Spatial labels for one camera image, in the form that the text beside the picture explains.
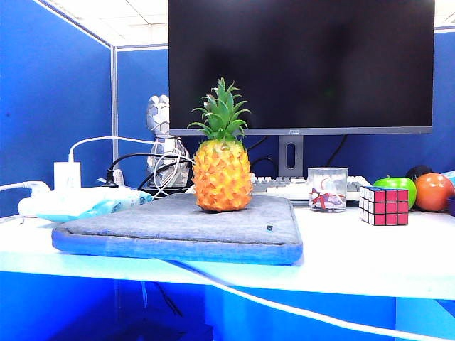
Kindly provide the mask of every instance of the computer monitor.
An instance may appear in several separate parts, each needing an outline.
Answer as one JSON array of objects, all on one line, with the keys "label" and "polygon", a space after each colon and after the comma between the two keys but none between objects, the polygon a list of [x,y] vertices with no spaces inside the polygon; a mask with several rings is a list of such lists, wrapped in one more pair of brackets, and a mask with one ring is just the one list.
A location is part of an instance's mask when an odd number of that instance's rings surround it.
[{"label": "computer monitor", "polygon": [[[235,81],[246,134],[280,136],[301,175],[303,135],[432,130],[434,0],[169,0],[171,133]],[[282,151],[296,146],[296,167]]]}]

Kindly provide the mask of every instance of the monitor stand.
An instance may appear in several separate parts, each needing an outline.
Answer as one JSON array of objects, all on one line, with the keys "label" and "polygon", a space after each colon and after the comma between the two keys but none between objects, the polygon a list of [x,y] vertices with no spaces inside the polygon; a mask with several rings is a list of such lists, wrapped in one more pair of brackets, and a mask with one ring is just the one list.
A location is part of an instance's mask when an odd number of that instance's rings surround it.
[{"label": "monitor stand", "polygon": [[303,135],[279,136],[278,176],[304,176]]}]

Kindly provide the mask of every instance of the white keyboard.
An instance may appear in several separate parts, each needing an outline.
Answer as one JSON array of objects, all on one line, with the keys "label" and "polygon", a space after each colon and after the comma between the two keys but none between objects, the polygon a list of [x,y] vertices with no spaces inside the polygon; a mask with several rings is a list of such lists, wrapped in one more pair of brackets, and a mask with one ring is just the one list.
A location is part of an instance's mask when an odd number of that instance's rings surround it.
[{"label": "white keyboard", "polygon": [[[311,188],[304,178],[254,178],[253,195],[275,195],[291,201],[308,201]],[[371,186],[362,176],[348,176],[346,199],[356,201],[360,198],[360,187]]]}]

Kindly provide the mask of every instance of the glass cup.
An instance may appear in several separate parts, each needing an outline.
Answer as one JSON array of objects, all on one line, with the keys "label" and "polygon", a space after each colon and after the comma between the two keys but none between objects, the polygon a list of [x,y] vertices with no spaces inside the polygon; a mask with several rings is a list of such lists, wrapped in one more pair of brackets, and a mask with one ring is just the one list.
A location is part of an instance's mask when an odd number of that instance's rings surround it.
[{"label": "glass cup", "polygon": [[346,210],[348,169],[337,167],[308,168],[308,205],[319,212]]}]

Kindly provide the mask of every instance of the silver figure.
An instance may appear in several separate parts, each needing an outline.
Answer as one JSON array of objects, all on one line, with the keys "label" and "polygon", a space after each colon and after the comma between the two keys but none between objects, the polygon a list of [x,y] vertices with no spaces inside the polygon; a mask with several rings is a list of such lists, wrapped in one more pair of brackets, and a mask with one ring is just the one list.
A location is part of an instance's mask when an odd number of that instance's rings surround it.
[{"label": "silver figure", "polygon": [[[169,98],[162,94],[160,97],[152,96],[149,99],[147,106],[147,128],[155,135],[155,141],[160,144],[154,144],[151,148],[151,153],[177,153],[180,151],[182,156],[189,158],[189,152],[183,146],[182,141],[178,136],[169,134]],[[162,158],[149,156],[147,158],[147,172],[152,174],[155,169],[176,162],[175,158]],[[167,188],[184,188],[187,186],[189,177],[190,165],[188,163],[179,163],[161,171],[156,172],[156,182],[152,177],[148,186],[158,188],[166,185]]]}]

